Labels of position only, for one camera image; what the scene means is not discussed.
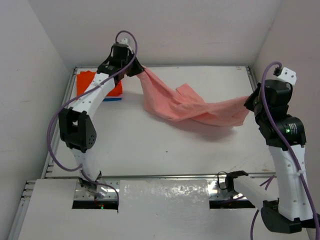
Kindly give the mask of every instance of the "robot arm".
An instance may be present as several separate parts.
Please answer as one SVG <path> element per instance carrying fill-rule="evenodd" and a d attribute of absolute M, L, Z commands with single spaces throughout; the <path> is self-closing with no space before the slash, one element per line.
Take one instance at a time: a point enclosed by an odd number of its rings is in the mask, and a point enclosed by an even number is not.
<path fill-rule="evenodd" d="M 254 112 L 255 121 L 271 153 L 277 176 L 279 198 L 256 185 L 244 171 L 228 173 L 225 184 L 229 192 L 242 193 L 260 210 L 262 220 L 271 232 L 291 234 L 300 232 L 302 228 L 315 228 L 313 212 L 300 180 L 301 174 L 306 179 L 306 135 L 302 122 L 287 114 L 288 102 L 297 79 L 296 73 L 284 67 L 276 68 L 274 75 L 277 76 L 276 80 L 265 81 L 268 108 L 277 127 L 292 147 L 301 170 L 297 170 L 292 155 L 267 117 L 259 84 L 246 101 L 245 107 Z"/>
<path fill-rule="evenodd" d="M 126 71 L 101 84 L 112 74 L 121 70 L 133 58 L 134 53 L 124 38 L 120 43 L 112 46 L 108 58 L 98 67 L 93 81 L 86 92 L 99 86 L 98 89 L 81 96 L 69 108 L 64 108 L 59 113 L 60 138 L 71 149 L 77 165 L 82 165 L 82 171 L 92 181 L 96 181 L 101 172 L 97 166 L 96 157 L 91 149 L 97 139 L 97 132 L 92 123 L 92 118 L 106 95 L 114 89 L 125 75 L 132 77 L 144 71 L 135 58 Z M 80 174 L 81 181 L 86 182 L 85 176 Z"/>

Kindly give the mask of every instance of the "purple cable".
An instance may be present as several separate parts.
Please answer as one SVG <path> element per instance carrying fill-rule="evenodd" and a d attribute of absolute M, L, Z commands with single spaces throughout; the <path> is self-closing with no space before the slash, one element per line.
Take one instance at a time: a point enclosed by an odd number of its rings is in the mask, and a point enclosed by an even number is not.
<path fill-rule="evenodd" d="M 122 73 L 124 70 L 126 70 L 126 69 L 133 63 L 133 61 L 135 60 L 135 58 L 136 58 L 136 56 L 137 56 L 138 43 L 137 43 L 137 40 L 136 40 L 135 36 L 134 36 L 132 33 L 130 33 L 129 31 L 122 30 L 122 31 L 118 32 L 118 34 L 117 34 L 116 37 L 115 37 L 115 42 L 117 42 L 118 36 L 119 36 L 121 33 L 129 34 L 129 35 L 132 37 L 132 39 L 133 39 L 133 41 L 134 41 L 134 45 L 135 45 L 135 51 L 134 51 L 133 57 L 132 57 L 132 59 L 130 60 L 130 62 L 129 62 L 124 68 L 122 68 L 121 70 L 119 70 L 119 71 L 117 71 L 116 73 L 112 74 L 112 75 L 109 76 L 107 79 L 103 80 L 100 85 L 103 85 L 103 84 L 106 83 L 108 80 L 114 78 L 115 76 L 117 76 L 118 74 L 120 74 L 120 73 Z M 98 86 L 90 89 L 89 91 L 86 91 L 86 92 L 84 92 L 83 94 L 81 94 L 81 95 L 79 95 L 79 96 L 76 96 L 76 97 L 70 99 L 69 101 L 67 101 L 66 103 L 64 103 L 64 104 L 58 109 L 58 111 L 56 111 L 56 113 L 53 115 L 53 117 L 51 118 L 50 123 L 49 123 L 49 125 L 48 125 L 48 129 L 47 129 L 47 132 L 46 132 L 46 145 L 47 145 L 48 151 L 49 151 L 49 153 L 50 153 L 53 161 L 54 161 L 61 169 L 65 170 L 65 171 L 67 171 L 67 172 L 77 171 L 77 170 L 79 170 L 79 169 L 82 167 L 82 165 L 80 164 L 80 165 L 77 166 L 76 168 L 67 168 L 67 167 L 63 166 L 63 165 L 58 161 L 58 159 L 56 158 L 55 153 L 54 153 L 54 151 L 53 151 L 53 149 L 52 149 L 52 147 L 51 147 L 51 141 L 52 141 L 51 132 L 52 132 L 53 125 L 54 125 L 55 121 L 58 119 L 59 113 L 62 111 L 62 109 L 64 109 L 66 106 L 68 106 L 68 105 L 69 105 L 70 103 L 72 103 L 73 101 L 75 101 L 75 100 L 77 100 L 77 99 L 79 99 L 79 98 L 81 98 L 81 97 L 83 97 L 83 96 L 85 96 L 85 95 L 87 95 L 87 94 L 89 94 L 89 93 L 92 93 L 93 91 L 97 90 L 99 87 L 100 87 L 100 86 L 98 85 Z"/>
<path fill-rule="evenodd" d="M 267 181 L 263 182 L 260 184 L 260 187 L 262 187 L 263 185 L 265 185 L 264 189 L 267 190 L 270 183 L 272 182 L 272 180 L 275 178 L 275 176 L 271 176 Z M 251 223 L 251 228 L 250 228 L 250 240 L 254 240 L 254 227 L 255 227 L 255 222 L 256 222 L 256 219 L 257 219 L 257 216 L 259 214 L 259 210 L 257 210 L 253 216 L 253 219 L 252 219 L 252 223 Z"/>
<path fill-rule="evenodd" d="M 275 130 L 275 132 L 278 134 L 278 136 L 280 137 L 280 139 L 283 141 L 283 143 L 285 144 L 285 146 L 288 148 L 288 151 L 290 152 L 292 159 L 294 161 L 295 167 L 298 171 L 301 170 L 301 166 L 299 164 L 299 160 L 294 152 L 294 150 L 292 149 L 292 147 L 290 146 L 290 143 L 287 141 L 286 137 L 281 133 L 281 131 L 279 130 L 279 128 L 277 127 L 275 121 L 273 120 L 271 113 L 269 111 L 268 108 L 268 103 L 267 103 L 267 99 L 266 99 L 266 91 L 265 91 L 265 86 L 266 86 L 266 78 L 267 78 L 267 73 L 270 70 L 270 68 L 274 65 L 279 65 L 279 67 L 282 67 L 281 62 L 278 61 L 274 61 L 272 63 L 270 63 L 264 70 L 264 73 L 262 75 L 262 80 L 261 80 L 261 97 L 262 97 L 262 103 L 263 103 L 263 107 L 264 110 L 266 112 L 266 115 L 273 127 L 273 129 Z M 303 174 L 300 174 L 300 179 L 301 179 L 301 183 L 303 185 L 303 188 L 305 190 L 305 194 L 308 198 L 308 201 L 310 203 L 310 207 L 312 210 L 312 215 L 313 215 L 313 219 L 314 219 L 314 224 L 315 224 L 315 240 L 320 240 L 320 226 L 319 226 L 319 220 L 318 220 L 318 215 L 317 215 L 317 211 L 316 211 L 316 207 L 314 205 L 314 202 L 312 200 L 310 191 L 308 189 L 305 177 Z"/>

